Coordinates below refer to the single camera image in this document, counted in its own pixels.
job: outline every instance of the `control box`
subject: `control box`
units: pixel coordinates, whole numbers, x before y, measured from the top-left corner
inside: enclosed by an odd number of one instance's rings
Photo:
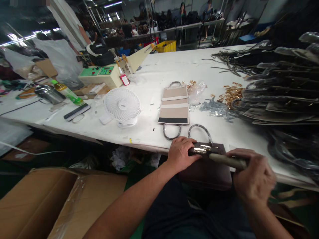
[[[116,64],[84,68],[79,75],[79,79],[86,86],[93,83],[105,83],[110,90],[120,87],[123,84],[120,78],[119,68]]]

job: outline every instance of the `yellow plastic crate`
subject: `yellow plastic crate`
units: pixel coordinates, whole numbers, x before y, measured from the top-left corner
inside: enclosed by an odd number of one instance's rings
[[[165,52],[174,52],[176,51],[176,41],[165,41],[160,44],[158,44],[155,49],[159,53],[165,53]]]

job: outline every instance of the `stack of black bags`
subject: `stack of black bags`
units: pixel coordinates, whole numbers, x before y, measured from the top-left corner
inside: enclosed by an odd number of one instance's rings
[[[308,47],[268,46],[226,57],[231,69],[251,75],[232,106],[241,119],[266,128],[274,158],[319,183],[319,33],[299,40]]]

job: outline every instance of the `green plastic bottle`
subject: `green plastic bottle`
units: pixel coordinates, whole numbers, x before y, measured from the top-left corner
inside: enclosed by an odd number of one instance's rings
[[[75,105],[80,106],[84,104],[84,101],[78,97],[73,91],[71,91],[65,84],[59,83],[57,80],[51,80],[54,88],[65,97],[69,98]]]

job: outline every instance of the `tool handle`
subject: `tool handle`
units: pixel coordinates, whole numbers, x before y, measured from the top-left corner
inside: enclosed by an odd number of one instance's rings
[[[233,158],[213,153],[209,155],[209,158],[216,163],[226,164],[227,166],[235,169],[244,170],[248,167],[247,160],[243,158]]]

